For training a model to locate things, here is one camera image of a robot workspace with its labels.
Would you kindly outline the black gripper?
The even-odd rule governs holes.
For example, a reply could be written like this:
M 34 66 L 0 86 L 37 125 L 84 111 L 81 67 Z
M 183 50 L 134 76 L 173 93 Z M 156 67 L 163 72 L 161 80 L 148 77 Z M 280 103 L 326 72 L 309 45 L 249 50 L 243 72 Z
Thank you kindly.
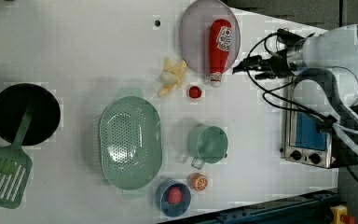
M 232 73 L 256 71 L 256 80 L 286 78 L 294 73 L 290 70 L 286 61 L 287 50 L 280 50 L 277 56 L 271 56 L 269 59 L 263 59 L 260 55 L 251 56 L 236 65 Z

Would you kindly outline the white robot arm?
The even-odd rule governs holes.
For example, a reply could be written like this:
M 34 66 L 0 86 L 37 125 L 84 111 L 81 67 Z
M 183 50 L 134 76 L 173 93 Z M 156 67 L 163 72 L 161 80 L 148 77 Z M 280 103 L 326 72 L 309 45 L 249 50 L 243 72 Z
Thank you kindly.
M 248 55 L 235 73 L 284 78 L 285 158 L 323 168 L 358 163 L 358 24 L 300 36 L 273 34 L 284 48 L 268 59 Z

